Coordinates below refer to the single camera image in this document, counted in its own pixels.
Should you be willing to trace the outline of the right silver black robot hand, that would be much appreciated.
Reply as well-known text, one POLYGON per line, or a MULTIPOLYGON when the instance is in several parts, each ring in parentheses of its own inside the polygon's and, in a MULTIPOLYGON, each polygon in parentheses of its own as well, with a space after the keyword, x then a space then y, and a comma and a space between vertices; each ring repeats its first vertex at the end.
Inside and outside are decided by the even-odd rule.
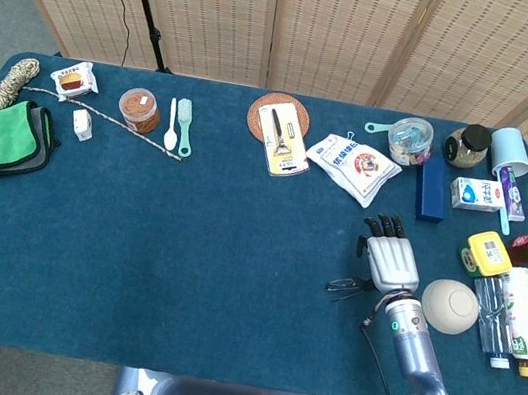
POLYGON ((417 291, 420 278, 415 254, 401 219, 380 214, 377 218, 365 218, 364 223, 371 234, 359 236, 356 255, 368 255, 376 289, 383 293, 400 289, 417 291))

